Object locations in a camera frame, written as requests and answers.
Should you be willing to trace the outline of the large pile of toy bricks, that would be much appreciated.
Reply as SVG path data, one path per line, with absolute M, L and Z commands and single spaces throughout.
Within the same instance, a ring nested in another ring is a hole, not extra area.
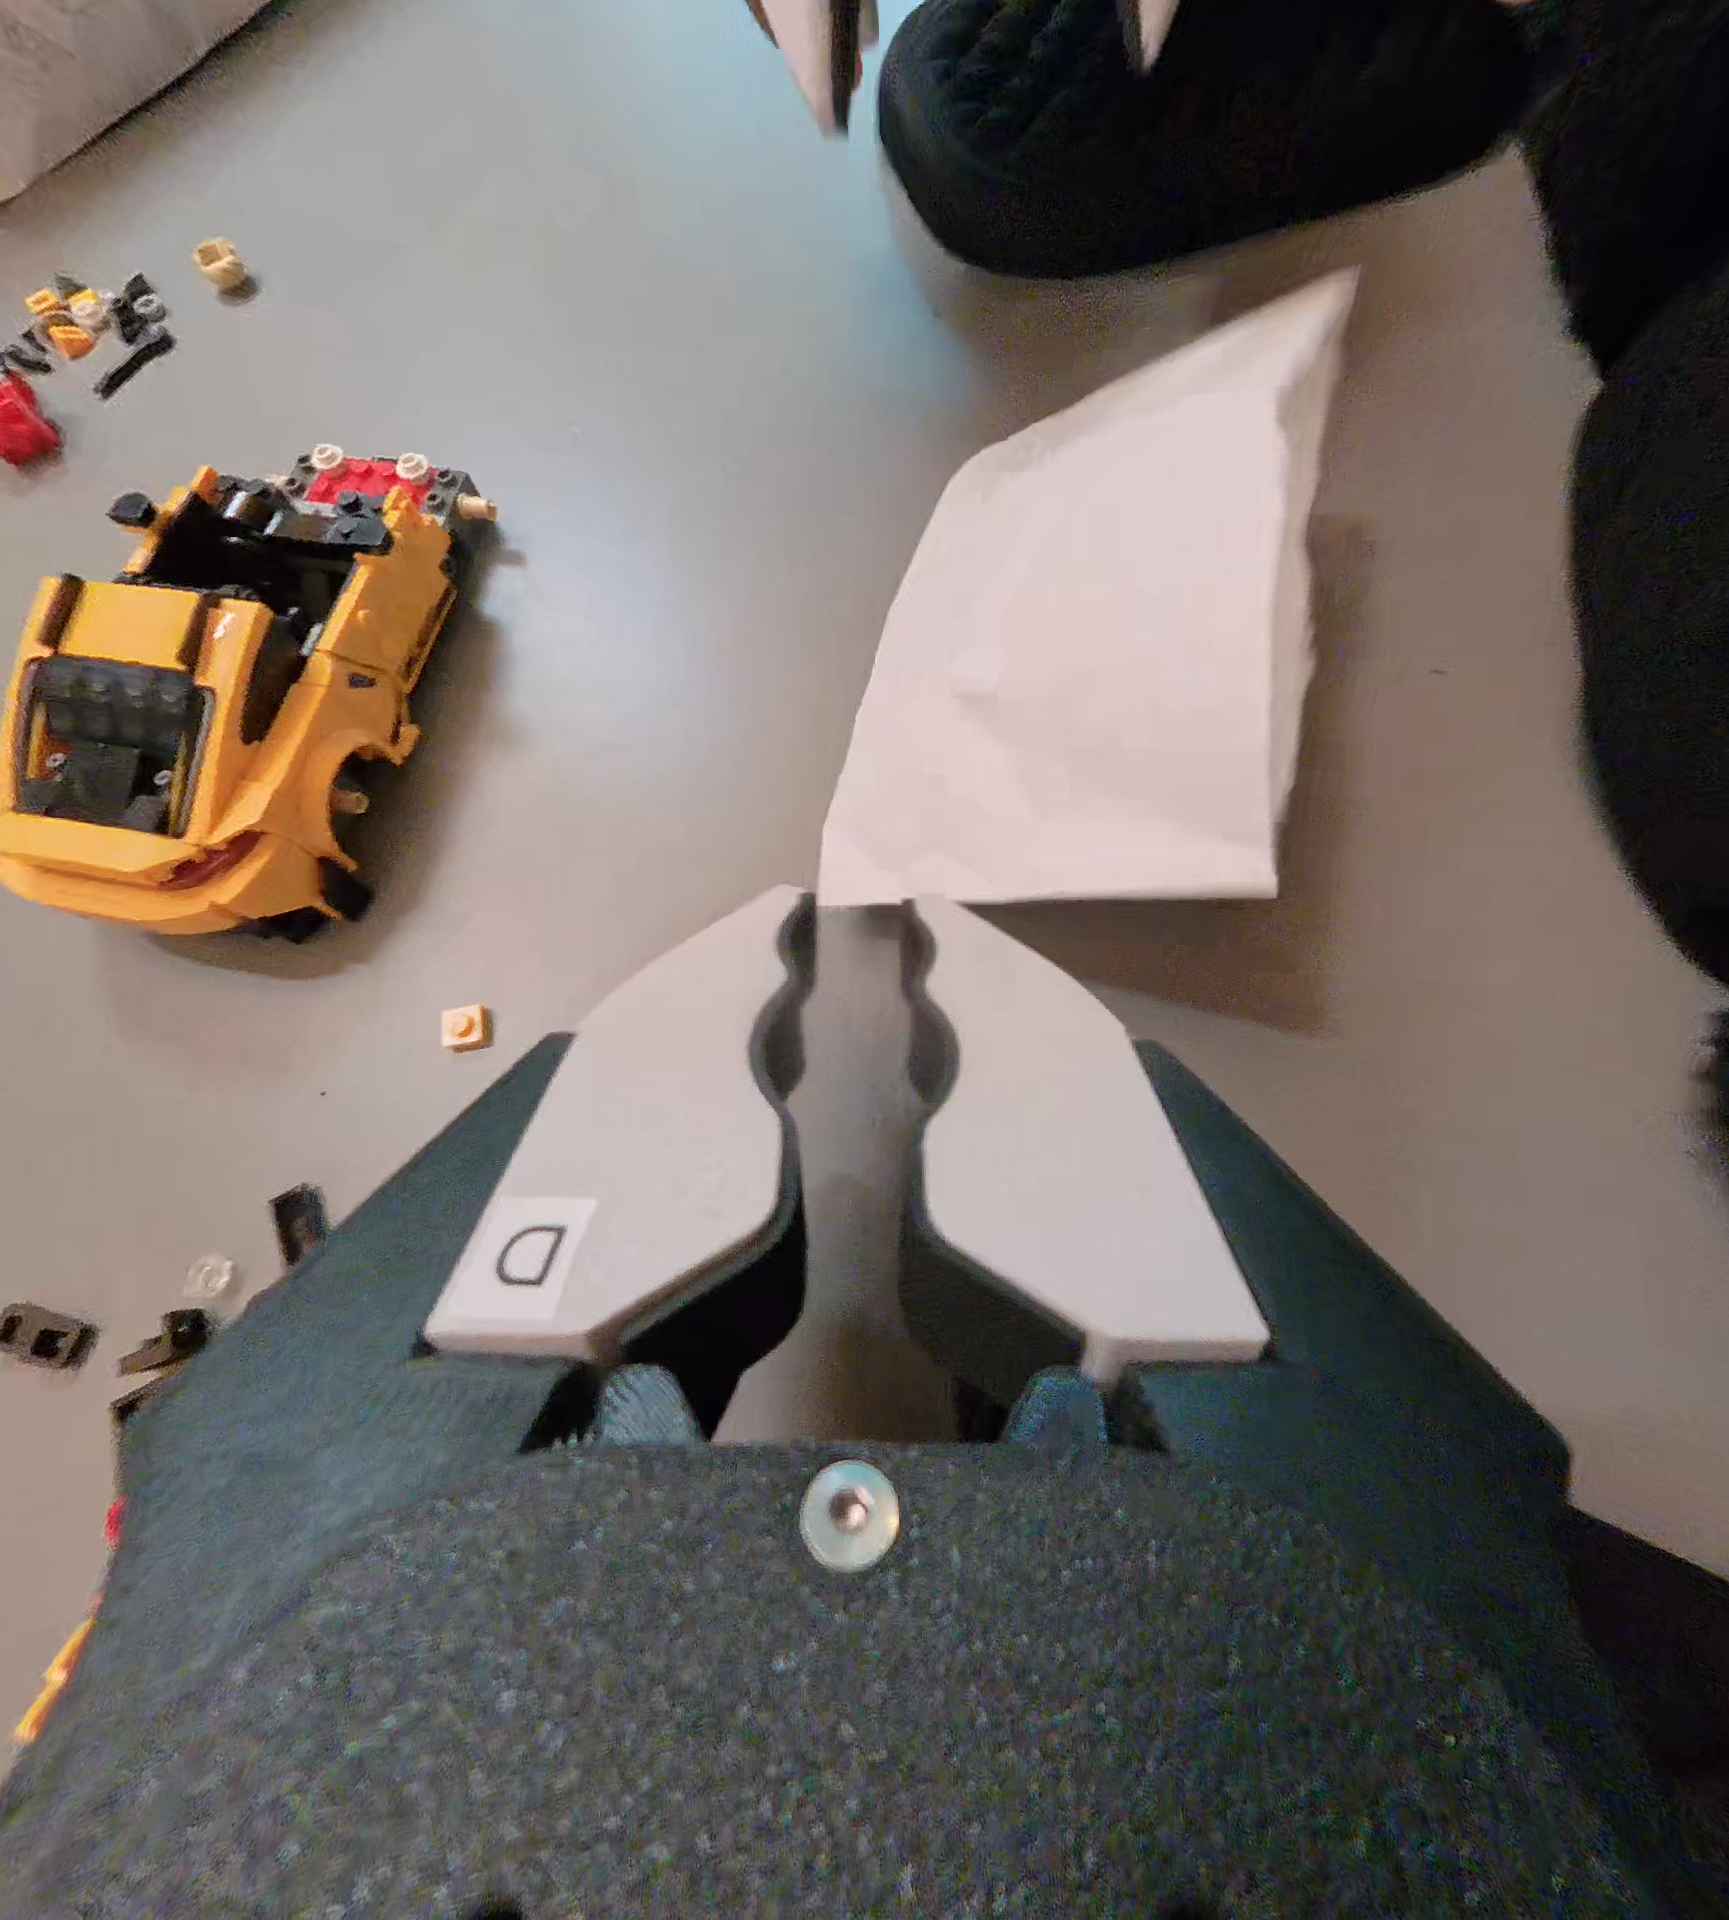
M 326 1239 L 331 1217 L 322 1189 L 311 1182 L 280 1191 L 268 1208 L 280 1252 L 280 1270 L 286 1274 Z M 217 1337 L 222 1321 L 210 1312 L 210 1306 L 220 1304 L 234 1286 L 236 1265 L 233 1259 L 205 1255 L 193 1261 L 185 1277 L 187 1304 L 167 1312 L 156 1332 L 115 1363 L 117 1373 L 132 1381 L 108 1405 L 115 1432 L 123 1432 Z M 30 1302 L 0 1307 L 0 1358 L 41 1372 L 70 1373 L 79 1369 L 98 1335 L 100 1332 L 89 1319 L 54 1307 Z M 50 1720 L 81 1663 L 103 1599 L 100 1592 L 90 1598 L 84 1619 L 73 1628 L 46 1663 L 30 1705 L 13 1728 L 10 1739 L 17 1754 L 30 1747 Z

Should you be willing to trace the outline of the yellow toy brick car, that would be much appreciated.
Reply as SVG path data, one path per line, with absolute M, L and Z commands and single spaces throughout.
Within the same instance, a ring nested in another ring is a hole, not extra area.
M 492 536 L 461 466 L 319 443 L 123 491 L 106 579 L 46 575 L 0 714 L 0 885 L 165 940 L 290 943 L 373 899 L 345 823 Z

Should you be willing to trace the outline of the person's dark clothing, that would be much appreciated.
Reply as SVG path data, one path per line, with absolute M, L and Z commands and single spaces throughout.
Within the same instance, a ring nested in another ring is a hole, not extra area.
M 1514 141 L 1573 341 L 1582 736 L 1612 842 L 1729 995 L 1729 1 L 943 1 L 877 130 L 997 276 L 1118 276 L 1452 179 Z M 1729 1001 L 1704 1069 L 1729 1167 Z

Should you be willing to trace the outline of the torn white paper bag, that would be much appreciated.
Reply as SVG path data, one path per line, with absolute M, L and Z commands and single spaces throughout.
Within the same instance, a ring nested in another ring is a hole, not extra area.
M 828 803 L 826 906 L 1279 893 L 1358 282 L 1246 312 L 957 472 Z

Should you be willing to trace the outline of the full white paper bag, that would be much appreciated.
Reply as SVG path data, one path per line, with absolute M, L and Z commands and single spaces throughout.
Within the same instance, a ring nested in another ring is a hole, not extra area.
M 260 9 L 260 1 L 0 1 L 0 204 Z

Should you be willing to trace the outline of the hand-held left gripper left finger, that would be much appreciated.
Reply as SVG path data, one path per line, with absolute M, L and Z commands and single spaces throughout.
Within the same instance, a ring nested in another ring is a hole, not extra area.
M 654 1366 L 722 1422 L 806 1295 L 802 1073 L 817 908 L 776 883 L 576 1029 L 423 1324 L 444 1356 Z

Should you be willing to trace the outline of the red toy minifigure body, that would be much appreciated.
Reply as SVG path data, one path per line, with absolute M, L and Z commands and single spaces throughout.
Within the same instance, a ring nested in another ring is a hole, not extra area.
M 61 428 L 42 410 L 28 377 L 0 358 L 0 462 L 26 467 L 61 451 Z

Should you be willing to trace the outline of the small group of toy bricks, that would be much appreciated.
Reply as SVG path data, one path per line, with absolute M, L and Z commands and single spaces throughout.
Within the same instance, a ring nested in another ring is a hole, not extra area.
M 167 304 L 156 283 L 143 273 L 132 273 L 113 289 L 58 273 L 22 301 L 24 324 L 0 341 L 0 358 L 22 372 L 33 390 L 61 372 L 90 363 L 89 391 L 96 400 L 92 384 L 127 355 L 143 331 L 165 325 L 173 333 Z M 118 393 L 136 384 L 148 368 L 153 363 Z

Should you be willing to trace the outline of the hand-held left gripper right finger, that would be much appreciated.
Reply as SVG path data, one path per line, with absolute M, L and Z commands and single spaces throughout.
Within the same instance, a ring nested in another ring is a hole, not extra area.
M 918 1127 L 899 1219 L 907 1332 L 958 1428 L 1043 1372 L 1246 1366 L 1271 1330 L 1121 1020 L 941 895 L 908 901 L 901 983 Z

